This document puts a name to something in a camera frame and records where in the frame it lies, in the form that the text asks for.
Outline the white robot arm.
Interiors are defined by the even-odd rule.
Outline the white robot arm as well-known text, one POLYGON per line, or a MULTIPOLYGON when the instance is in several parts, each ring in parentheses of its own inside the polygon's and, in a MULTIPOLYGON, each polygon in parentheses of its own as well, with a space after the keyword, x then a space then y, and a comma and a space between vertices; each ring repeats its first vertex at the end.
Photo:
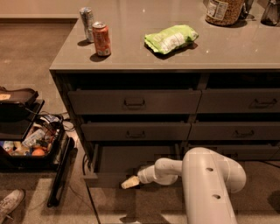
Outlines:
POLYGON ((168 186, 178 179, 187 224, 237 224, 229 195, 243 189, 246 173, 233 159, 208 148, 192 148, 181 160, 162 157, 122 182, 122 188, 152 182, 168 186))

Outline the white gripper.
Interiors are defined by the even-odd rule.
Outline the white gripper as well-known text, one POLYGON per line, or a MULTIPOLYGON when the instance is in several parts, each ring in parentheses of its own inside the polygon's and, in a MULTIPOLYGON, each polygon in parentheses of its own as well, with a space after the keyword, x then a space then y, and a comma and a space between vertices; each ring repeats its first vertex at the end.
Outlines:
POLYGON ((155 166, 150 165, 142 167, 138 171, 137 176, 131 176, 130 178, 122 182, 121 187, 122 189, 129 189, 131 187, 138 186, 140 182, 143 184, 149 184, 151 182, 155 182, 156 179, 157 177, 155 174, 155 166))

